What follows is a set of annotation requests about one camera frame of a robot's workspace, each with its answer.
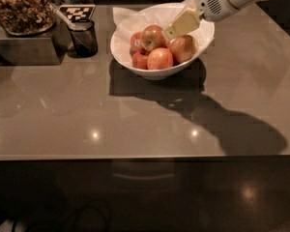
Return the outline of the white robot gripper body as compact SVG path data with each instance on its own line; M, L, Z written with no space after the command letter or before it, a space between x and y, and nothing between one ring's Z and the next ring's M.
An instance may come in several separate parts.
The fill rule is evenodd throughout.
M224 20L238 11L230 0L195 0L195 3L201 17L210 22Z

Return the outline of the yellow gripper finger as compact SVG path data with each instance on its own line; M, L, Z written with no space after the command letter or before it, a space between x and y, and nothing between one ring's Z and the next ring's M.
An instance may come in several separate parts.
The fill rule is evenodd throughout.
M162 9L165 19L163 36L172 41L177 37L184 36L200 26L200 10L191 7L165 7Z
M196 8L196 2L195 0L185 0L183 2L183 4L188 7L188 8L191 8L191 9L195 9Z

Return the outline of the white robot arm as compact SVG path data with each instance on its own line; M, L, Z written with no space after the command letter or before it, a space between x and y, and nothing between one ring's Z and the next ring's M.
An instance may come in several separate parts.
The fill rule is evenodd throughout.
M198 29L201 20L219 22L259 1L268 0L186 0L183 9L163 29L162 34L172 41Z

